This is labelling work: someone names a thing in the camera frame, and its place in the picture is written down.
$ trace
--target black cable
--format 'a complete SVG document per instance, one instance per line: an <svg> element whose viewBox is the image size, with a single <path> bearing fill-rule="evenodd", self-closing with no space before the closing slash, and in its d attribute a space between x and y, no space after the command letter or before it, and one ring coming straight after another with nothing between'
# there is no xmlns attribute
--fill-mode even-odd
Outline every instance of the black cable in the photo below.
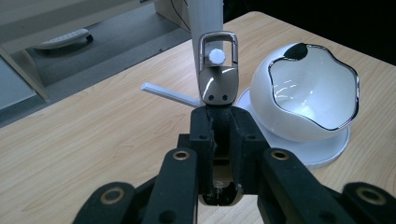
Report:
<svg viewBox="0 0 396 224"><path fill-rule="evenodd" d="M171 0L171 4L172 4L172 7L173 7L174 11L175 11L176 14L178 15L178 17L181 19L181 21L183 21L183 23L184 23L184 25L186 25L187 29L189 29L189 31L191 31L189 25L187 25L187 23L183 20L183 18L180 16L180 14L178 14L178 12L177 12L177 10L176 10L176 8L175 8L175 5L174 5L174 3L173 3L173 0Z"/></svg>

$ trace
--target white bowl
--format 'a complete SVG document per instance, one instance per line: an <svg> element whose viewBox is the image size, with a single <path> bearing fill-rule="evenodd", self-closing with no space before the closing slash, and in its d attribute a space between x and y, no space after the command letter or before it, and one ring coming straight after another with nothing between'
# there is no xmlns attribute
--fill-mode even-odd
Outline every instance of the white bowl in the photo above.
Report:
<svg viewBox="0 0 396 224"><path fill-rule="evenodd" d="M294 43L257 68L251 105L270 132L297 142L324 140L350 125L359 110L359 77L322 46Z"/></svg>

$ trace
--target white plate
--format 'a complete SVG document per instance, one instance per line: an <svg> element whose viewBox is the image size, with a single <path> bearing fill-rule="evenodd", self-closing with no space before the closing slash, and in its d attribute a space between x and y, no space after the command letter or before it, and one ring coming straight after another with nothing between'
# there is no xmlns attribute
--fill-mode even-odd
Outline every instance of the white plate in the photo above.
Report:
<svg viewBox="0 0 396 224"><path fill-rule="evenodd" d="M308 168L318 168L334 161L344 151L349 140L350 127L335 137L317 142L293 142L271 133L257 121L253 107L250 104L249 89L241 94L236 106L246 109L250 113L270 147L284 148L293 152Z"/></svg>

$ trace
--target white stick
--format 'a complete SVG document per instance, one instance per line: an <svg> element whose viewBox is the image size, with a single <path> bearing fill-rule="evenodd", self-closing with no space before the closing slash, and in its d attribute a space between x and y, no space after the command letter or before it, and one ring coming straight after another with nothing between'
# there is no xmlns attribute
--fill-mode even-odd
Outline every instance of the white stick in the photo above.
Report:
<svg viewBox="0 0 396 224"><path fill-rule="evenodd" d="M152 93L154 95L161 96L163 98L181 103L183 105L189 105L193 108L197 108L197 107L201 106L200 100L194 99L190 96L181 94L176 91L170 91L166 88L159 87L154 84L150 84L148 82L143 83L143 85L140 87L140 90Z"/></svg>

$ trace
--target gray floor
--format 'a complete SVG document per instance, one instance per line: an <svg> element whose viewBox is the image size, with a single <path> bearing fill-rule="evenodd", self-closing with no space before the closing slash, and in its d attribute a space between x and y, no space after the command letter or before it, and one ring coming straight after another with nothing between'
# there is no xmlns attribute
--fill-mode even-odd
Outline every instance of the gray floor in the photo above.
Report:
<svg viewBox="0 0 396 224"><path fill-rule="evenodd" d="M28 49L49 99L34 96L0 110L0 128L191 39L147 5L86 27L93 36L46 55Z"/></svg>

